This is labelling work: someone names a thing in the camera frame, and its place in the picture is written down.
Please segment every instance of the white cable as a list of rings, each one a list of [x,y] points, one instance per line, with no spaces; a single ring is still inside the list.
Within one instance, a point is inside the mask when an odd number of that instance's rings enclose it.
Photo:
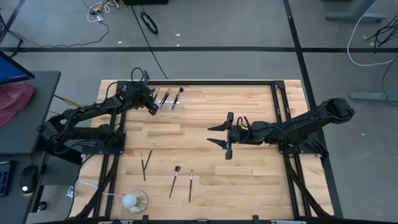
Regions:
[[[98,19],[96,19],[96,20],[94,20],[94,21],[91,21],[91,20],[90,20],[90,12],[91,12],[91,9],[92,9],[94,6],[97,6],[97,5],[99,5],[99,4],[102,4],[103,1],[105,1],[105,0],[101,0],[99,3],[96,3],[96,4],[94,4],[94,5],[89,6],[88,11],[87,11],[87,21],[88,21],[88,22],[98,22]],[[110,8],[109,6],[114,6],[114,4],[111,3],[111,2],[107,2],[107,3],[105,3],[104,6],[103,6],[103,8],[105,9],[105,12],[106,12],[107,14],[109,14],[109,13],[111,12],[111,8]]]
[[[76,185],[77,185],[78,182],[82,183],[82,184],[85,184],[85,185],[92,186],[92,187],[98,189],[98,187],[95,184],[87,183],[87,182],[84,182],[82,180],[77,180],[76,184],[75,184],[75,187],[69,186],[69,189],[68,189],[67,194],[66,194],[66,196],[70,197],[71,200],[73,200],[73,196],[76,194]],[[104,195],[114,195],[114,196],[118,196],[118,197],[123,198],[123,196],[119,195],[119,194],[109,194],[109,193],[104,193],[104,192],[102,194],[104,194]]]
[[[391,59],[391,60],[389,60],[389,61],[387,61],[387,62],[379,62],[379,63],[373,63],[373,64],[365,65],[365,64],[360,64],[360,63],[355,62],[355,61],[353,60],[353,58],[351,57],[351,54],[349,54],[349,45],[351,44],[351,41],[353,40],[353,37],[354,37],[354,34],[355,34],[355,30],[356,30],[358,24],[361,22],[362,18],[365,16],[366,13],[368,13],[368,11],[370,10],[370,8],[372,8],[373,5],[374,5],[376,2],[377,2],[377,1],[375,1],[375,2],[369,7],[369,9],[366,10],[366,12],[359,18],[358,22],[356,23],[356,25],[355,25],[355,27],[354,27],[353,33],[351,34],[351,38],[350,38],[349,41],[348,41],[348,45],[347,45],[347,54],[348,54],[348,57],[349,57],[349,59],[350,59],[354,64],[356,64],[357,66],[369,67],[369,66],[373,66],[373,65],[385,65],[385,64],[387,64],[387,63],[391,63],[392,61],[394,61],[394,59]]]
[[[69,189],[68,189],[68,191],[67,191],[67,194],[66,194],[66,196],[67,197],[70,197],[70,200],[73,200],[73,194],[74,194],[75,192],[73,191],[73,186],[69,186]]]
[[[94,184],[87,183],[87,182],[84,182],[84,181],[82,181],[82,180],[77,180],[77,182],[82,183],[82,184],[85,184],[85,185],[89,185],[89,186],[92,186],[92,187],[98,189],[98,187],[97,187],[96,185],[94,185]],[[118,197],[123,198],[122,195],[118,195],[118,194],[109,194],[109,193],[104,193],[104,192],[103,192],[102,194],[105,194],[105,195],[114,195],[114,196],[118,196]]]

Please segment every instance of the red cloth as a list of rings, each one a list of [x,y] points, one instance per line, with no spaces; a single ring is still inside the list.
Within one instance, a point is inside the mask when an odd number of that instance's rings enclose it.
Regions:
[[[35,87],[23,82],[0,85],[0,128],[30,101]]]

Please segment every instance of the floor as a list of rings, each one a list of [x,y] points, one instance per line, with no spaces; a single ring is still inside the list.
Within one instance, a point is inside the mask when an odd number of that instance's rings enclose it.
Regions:
[[[358,67],[351,63],[344,48],[355,23],[324,18],[329,11],[352,11],[359,2],[289,1],[313,96],[294,49],[283,1],[170,0],[164,6],[145,6],[146,13],[156,21],[159,34],[153,35],[145,27],[144,32],[150,45],[157,48],[155,55],[169,78],[301,79],[306,81],[307,97],[315,97],[316,103],[331,97],[346,98],[356,110],[354,118],[346,124],[323,128],[343,215],[396,221],[398,151],[394,131],[398,109],[388,103],[348,98],[351,91],[381,91],[381,78],[387,65]],[[2,0],[0,8],[11,30],[39,45],[84,43],[98,40],[106,32],[106,26],[86,20],[86,7],[79,0],[68,4],[65,0],[45,3]],[[136,13],[141,11],[139,6],[134,9]],[[397,13],[397,7],[394,0],[383,0],[376,2],[370,12],[383,13],[388,19],[381,23],[361,23],[351,43],[356,50],[371,48],[364,37],[386,25]],[[26,52],[18,53],[14,59],[32,71],[61,71],[57,93],[83,104],[95,101],[100,80],[127,79],[134,67],[146,69],[152,79],[163,79],[131,10],[112,7],[103,17],[109,25],[109,34],[99,43],[69,49],[40,49],[25,41],[22,46]],[[17,40],[7,34],[0,50],[16,44]],[[386,47],[397,44],[392,41]],[[230,46],[237,47],[227,51],[226,47]],[[373,63],[394,58],[395,54],[353,53],[352,56],[357,62]],[[386,78],[388,89],[398,85],[398,77],[392,75],[397,69],[398,65],[390,69]],[[58,100],[51,106],[54,112],[67,108]],[[50,165],[54,169],[72,169],[57,160]],[[63,178],[64,187],[47,187],[44,200],[49,203],[48,209],[30,214],[27,222],[65,218],[70,208],[70,198],[65,194],[74,178],[73,175]]]

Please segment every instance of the paintbrush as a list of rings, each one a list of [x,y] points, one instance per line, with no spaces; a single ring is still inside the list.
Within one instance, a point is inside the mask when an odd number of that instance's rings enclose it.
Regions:
[[[142,173],[144,174],[144,181],[146,181],[145,178],[145,167],[144,167],[144,156],[141,153],[141,165],[142,165]]]
[[[154,149],[154,147],[155,147],[155,143],[152,143],[152,147],[150,148],[148,159],[147,159],[147,162],[145,163],[144,169],[147,169],[148,162],[149,162],[149,159],[150,159],[150,155],[152,155],[152,150]]]
[[[180,94],[181,94],[182,92],[184,92],[184,88],[181,86],[180,89],[179,89],[179,91],[178,91],[178,93],[177,93],[177,96],[175,96],[175,99],[174,99],[174,102],[173,102],[173,106],[172,106],[172,110],[174,110],[175,104],[177,104],[178,98],[179,98],[179,96],[180,96]]]
[[[174,175],[174,180],[173,180],[173,184],[172,184],[172,189],[170,190],[170,195],[169,198],[172,197],[172,193],[173,193],[173,188],[174,188],[174,184],[175,184],[175,179],[177,178],[177,174],[180,171],[181,167],[180,166],[175,166],[174,171],[175,171],[175,175]]]
[[[160,102],[159,110],[162,109],[162,107],[163,107],[164,103],[166,102],[167,98],[169,97],[171,91],[172,91],[172,89],[169,88],[167,90],[166,94],[163,96],[162,101]]]
[[[157,94],[159,93],[159,90],[160,90],[160,88],[158,88],[158,89],[156,90],[156,93],[155,93],[155,96],[154,96],[154,103],[156,103],[156,98],[157,98]]]
[[[191,170],[191,181],[190,181],[190,184],[189,184],[189,203],[191,203],[192,179],[193,179],[193,170]]]

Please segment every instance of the desk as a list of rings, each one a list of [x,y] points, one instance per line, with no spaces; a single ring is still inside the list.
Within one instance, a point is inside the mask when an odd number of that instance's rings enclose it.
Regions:
[[[98,101],[104,99],[106,88],[113,81],[101,82]],[[160,97],[170,86],[167,82],[169,80],[161,82],[164,85],[160,89]],[[306,112],[300,80],[284,80],[284,83],[291,115]],[[173,99],[179,86],[171,87],[174,91],[170,98]],[[222,124],[229,111],[235,113],[235,122],[239,116],[247,116],[250,122],[276,122],[270,85],[251,82],[247,85],[184,87],[185,91],[180,96],[181,110],[160,111],[155,116],[145,109],[127,112],[126,147],[119,160],[115,193],[142,190],[148,195],[149,205],[142,213],[133,214],[123,208],[121,198],[115,197],[111,219],[141,220],[143,215],[149,215],[150,220],[251,220],[253,215],[259,215],[260,219],[292,219],[284,160],[278,146],[234,145],[233,159],[226,161],[224,151],[206,140],[225,139],[226,133],[210,132],[207,128]],[[283,108],[280,94],[278,91],[279,104]],[[92,126],[108,123],[109,117],[94,119]],[[153,142],[155,148],[144,181],[140,155],[143,153],[146,160]],[[321,161],[314,154],[300,157],[307,188],[327,212],[333,213]],[[96,155],[87,161],[79,178],[98,185],[102,158]],[[181,166],[181,171],[172,198],[169,198],[177,165]],[[194,176],[192,201],[189,203],[191,169]],[[93,187],[83,184],[78,184],[76,189],[71,216],[81,211],[95,192]],[[303,203],[297,189],[296,194],[300,214],[303,215]],[[105,203],[103,198],[100,215],[104,214]]]
[[[17,138],[15,136],[16,133],[5,132],[4,129],[0,128],[0,150],[7,149],[7,153],[9,153],[9,149],[13,147],[26,147],[25,154],[0,156],[0,161],[16,161],[9,194],[7,197],[0,197],[1,223],[25,223],[32,203],[33,193],[28,195],[22,193],[19,188],[19,176],[25,167],[31,165],[32,161],[35,165],[39,165],[41,164],[41,159],[44,158],[42,152],[34,152],[32,155],[33,158],[31,158],[31,152],[33,152],[39,136],[36,129],[47,115],[60,73],[33,72],[33,74],[35,75],[35,79],[26,81],[36,87],[28,107],[18,112],[4,126],[8,130],[20,131],[22,135],[18,135]]]

